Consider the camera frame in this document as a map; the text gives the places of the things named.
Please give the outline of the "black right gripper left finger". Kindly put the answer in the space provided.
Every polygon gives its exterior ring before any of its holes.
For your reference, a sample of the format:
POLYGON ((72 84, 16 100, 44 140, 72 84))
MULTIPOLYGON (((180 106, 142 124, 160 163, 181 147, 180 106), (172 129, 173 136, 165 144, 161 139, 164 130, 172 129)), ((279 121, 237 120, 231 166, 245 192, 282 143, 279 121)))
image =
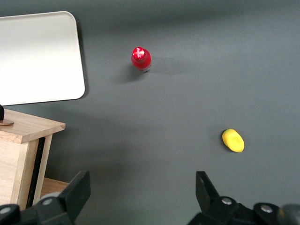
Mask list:
POLYGON ((74 225, 90 194, 90 172, 80 171, 63 191, 47 194, 35 204, 37 224, 74 225))

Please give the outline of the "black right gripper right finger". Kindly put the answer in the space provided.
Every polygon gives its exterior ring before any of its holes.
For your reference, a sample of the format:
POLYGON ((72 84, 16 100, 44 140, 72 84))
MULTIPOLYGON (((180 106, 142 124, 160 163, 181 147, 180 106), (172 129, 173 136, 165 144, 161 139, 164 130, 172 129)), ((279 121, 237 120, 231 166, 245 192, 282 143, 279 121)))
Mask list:
POLYGON ((196 172, 195 194, 201 212, 190 225, 241 225, 236 216, 240 205, 228 196, 220 196, 204 171, 196 172))

